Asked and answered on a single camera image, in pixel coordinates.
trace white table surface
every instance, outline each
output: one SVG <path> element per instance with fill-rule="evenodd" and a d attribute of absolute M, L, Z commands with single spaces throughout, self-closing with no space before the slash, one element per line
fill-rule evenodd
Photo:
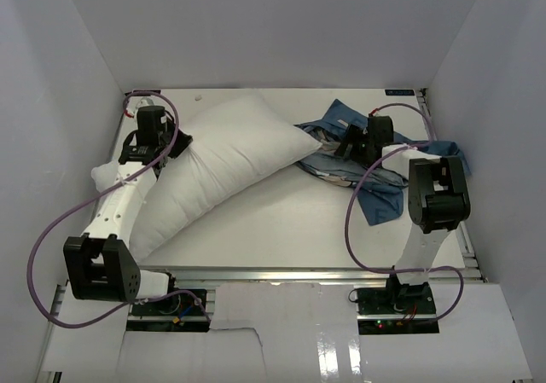
<path fill-rule="evenodd" d="M 259 91 L 291 124 L 320 119 L 336 98 L 364 114 L 389 102 L 417 106 L 414 96 L 389 97 L 381 89 Z M 162 90 L 177 106 L 182 129 L 183 122 L 200 110 L 249 92 L 246 89 Z M 161 101 L 154 98 L 154 102 L 160 104 Z M 412 139 L 427 138 L 423 120 L 408 108 L 394 107 L 381 113 L 392 117 L 396 131 Z M 119 157 L 126 135 L 135 129 L 136 121 L 125 118 L 114 158 Z M 158 248 L 142 264 L 209 268 L 355 268 L 343 236 L 350 198 L 349 189 L 325 183 L 294 165 L 289 166 L 215 207 Z M 353 249 L 367 265 L 391 266 L 404 249 L 410 226 L 406 209 L 401 218 L 370 227 L 356 204 L 350 231 Z M 464 268 L 455 232 L 440 248 L 434 265 Z"/>

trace white wall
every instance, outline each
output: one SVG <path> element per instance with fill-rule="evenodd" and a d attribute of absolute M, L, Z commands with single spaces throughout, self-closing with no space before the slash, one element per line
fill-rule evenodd
<path fill-rule="evenodd" d="M 441 137 L 473 170 L 468 227 L 546 381 L 546 0 L 477 0 L 430 88 Z"/>
<path fill-rule="evenodd" d="M 425 87 L 474 2 L 73 1 L 124 90 Z"/>
<path fill-rule="evenodd" d="M 119 87 L 71 0 L 0 0 L 0 381 L 33 381 L 47 322 L 26 289 L 42 229 L 93 194 L 107 158 Z M 66 279 L 62 245 L 90 211 L 69 219 L 38 254 L 36 284 L 51 305 Z"/>

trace blue wire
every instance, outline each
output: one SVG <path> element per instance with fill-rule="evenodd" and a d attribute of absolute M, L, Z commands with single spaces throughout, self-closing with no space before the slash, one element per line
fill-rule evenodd
<path fill-rule="evenodd" d="M 190 310 L 194 309 L 192 305 L 190 305 L 186 310 L 184 310 L 180 315 L 178 315 L 178 319 L 182 319 L 182 316 L 187 315 Z"/>

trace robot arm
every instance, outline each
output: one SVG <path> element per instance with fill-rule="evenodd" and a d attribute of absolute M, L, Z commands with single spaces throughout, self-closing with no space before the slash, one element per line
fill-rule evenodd
<path fill-rule="evenodd" d="M 381 157 L 406 145 L 393 145 L 394 131 L 388 116 L 370 114 L 366 131 L 350 125 L 336 155 L 370 167 Z M 392 308 L 415 308 L 420 315 L 435 313 L 428 272 L 448 234 L 470 214 L 470 201 L 462 162 L 410 148 L 390 155 L 381 166 L 409 181 L 408 210 L 412 227 L 395 270 L 385 288 L 359 288 L 361 315 L 391 313 Z"/>
<path fill-rule="evenodd" d="M 80 237 L 68 237 L 63 248 L 68 277 L 77 299 L 129 302 L 167 292 L 169 276 L 140 271 L 127 245 L 144 198 L 154 186 L 165 158 L 130 182 L 124 180 L 150 164 L 170 143 L 174 123 L 162 106 L 141 107 L 137 130 L 125 139 L 119 168 L 112 185 L 123 186 L 110 193 Z M 136 136 L 136 145 L 131 141 Z M 169 157 L 176 158 L 192 137 L 177 134 Z"/>
<path fill-rule="evenodd" d="M 383 155 L 400 146 L 387 146 Z M 470 215 L 470 200 L 461 159 L 409 149 L 386 159 L 383 168 L 409 180 L 411 231 L 395 270 L 431 268 L 448 234 Z M 396 275 L 397 295 L 416 296 L 428 286 L 427 272 Z"/>

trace blue cloth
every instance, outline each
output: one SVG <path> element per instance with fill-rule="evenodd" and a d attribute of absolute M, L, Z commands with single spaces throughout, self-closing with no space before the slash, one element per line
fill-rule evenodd
<path fill-rule="evenodd" d="M 349 125 L 356 125 L 365 130 L 368 126 L 368 118 L 337 99 L 322 119 L 299 125 L 300 129 L 322 142 L 322 148 L 302 159 L 297 165 L 329 183 L 355 188 L 366 169 L 354 161 L 334 155 Z M 394 141 L 408 144 L 424 143 L 410 140 L 396 132 Z M 419 149 L 429 154 L 456 155 L 462 159 L 465 174 L 470 173 L 464 154 L 454 142 L 436 141 Z M 369 225 L 392 221 L 402 215 L 404 210 L 402 189 L 405 186 L 407 181 L 393 171 L 382 168 L 372 171 L 369 181 L 364 183 L 357 196 Z"/>

